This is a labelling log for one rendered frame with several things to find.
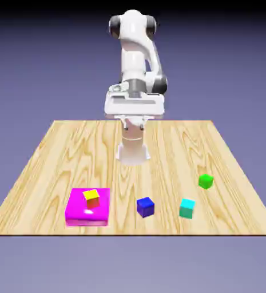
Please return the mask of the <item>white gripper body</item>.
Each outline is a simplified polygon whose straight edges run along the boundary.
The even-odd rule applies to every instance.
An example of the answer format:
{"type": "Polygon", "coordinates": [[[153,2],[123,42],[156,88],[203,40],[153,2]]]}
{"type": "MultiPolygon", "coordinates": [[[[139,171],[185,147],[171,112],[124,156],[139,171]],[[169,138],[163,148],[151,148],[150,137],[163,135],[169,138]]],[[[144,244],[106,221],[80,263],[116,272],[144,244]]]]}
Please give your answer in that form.
{"type": "Polygon", "coordinates": [[[107,92],[104,112],[108,116],[162,116],[164,96],[140,92],[130,97],[128,92],[107,92]]]}

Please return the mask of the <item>small yellow cube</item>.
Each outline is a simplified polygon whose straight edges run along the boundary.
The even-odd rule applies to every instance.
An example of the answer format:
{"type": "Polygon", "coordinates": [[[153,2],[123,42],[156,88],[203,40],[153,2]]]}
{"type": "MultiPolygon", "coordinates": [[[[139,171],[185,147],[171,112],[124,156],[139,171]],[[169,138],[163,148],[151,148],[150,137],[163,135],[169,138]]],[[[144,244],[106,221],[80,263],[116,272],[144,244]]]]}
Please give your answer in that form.
{"type": "Polygon", "coordinates": [[[83,196],[86,201],[87,209],[94,209],[100,205],[100,196],[96,189],[83,191],[83,196]]]}

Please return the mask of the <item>small blue cube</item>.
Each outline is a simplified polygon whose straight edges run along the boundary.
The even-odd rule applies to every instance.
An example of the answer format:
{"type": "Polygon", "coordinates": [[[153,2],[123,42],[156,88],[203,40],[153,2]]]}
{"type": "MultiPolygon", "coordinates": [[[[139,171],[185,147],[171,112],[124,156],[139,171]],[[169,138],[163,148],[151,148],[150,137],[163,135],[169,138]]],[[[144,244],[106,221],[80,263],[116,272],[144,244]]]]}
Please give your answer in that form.
{"type": "Polygon", "coordinates": [[[154,210],[155,204],[149,197],[137,200],[137,212],[142,218],[153,215],[154,210]]]}

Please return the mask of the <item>small green cube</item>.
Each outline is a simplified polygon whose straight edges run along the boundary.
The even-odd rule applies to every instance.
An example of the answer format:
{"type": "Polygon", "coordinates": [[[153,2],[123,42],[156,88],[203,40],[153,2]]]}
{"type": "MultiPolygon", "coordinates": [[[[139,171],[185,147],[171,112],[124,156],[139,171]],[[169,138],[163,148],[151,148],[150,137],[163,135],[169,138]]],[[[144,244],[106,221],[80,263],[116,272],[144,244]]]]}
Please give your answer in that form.
{"type": "Polygon", "coordinates": [[[213,185],[213,176],[209,174],[199,176],[198,185],[204,189],[209,189],[213,185]]]}

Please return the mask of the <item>small cyan cube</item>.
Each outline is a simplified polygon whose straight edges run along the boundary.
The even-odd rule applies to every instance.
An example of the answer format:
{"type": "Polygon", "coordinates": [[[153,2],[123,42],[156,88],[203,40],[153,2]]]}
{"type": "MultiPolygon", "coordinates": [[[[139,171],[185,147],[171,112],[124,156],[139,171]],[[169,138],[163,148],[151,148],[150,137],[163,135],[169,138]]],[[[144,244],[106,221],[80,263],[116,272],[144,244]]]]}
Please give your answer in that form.
{"type": "Polygon", "coordinates": [[[190,199],[182,199],[179,208],[179,216],[186,219],[192,219],[194,207],[195,201],[190,199]]]}

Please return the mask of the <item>large magenta box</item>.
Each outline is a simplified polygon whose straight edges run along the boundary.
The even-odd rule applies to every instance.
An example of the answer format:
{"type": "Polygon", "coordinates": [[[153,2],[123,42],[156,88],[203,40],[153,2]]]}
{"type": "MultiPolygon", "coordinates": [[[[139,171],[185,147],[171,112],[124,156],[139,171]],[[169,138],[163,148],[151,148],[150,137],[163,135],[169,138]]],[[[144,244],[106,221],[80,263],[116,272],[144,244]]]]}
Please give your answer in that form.
{"type": "Polygon", "coordinates": [[[96,226],[108,225],[110,210],[110,188],[72,188],[65,208],[67,226],[96,226]],[[97,191],[99,205],[88,208],[85,192],[97,191]]]}

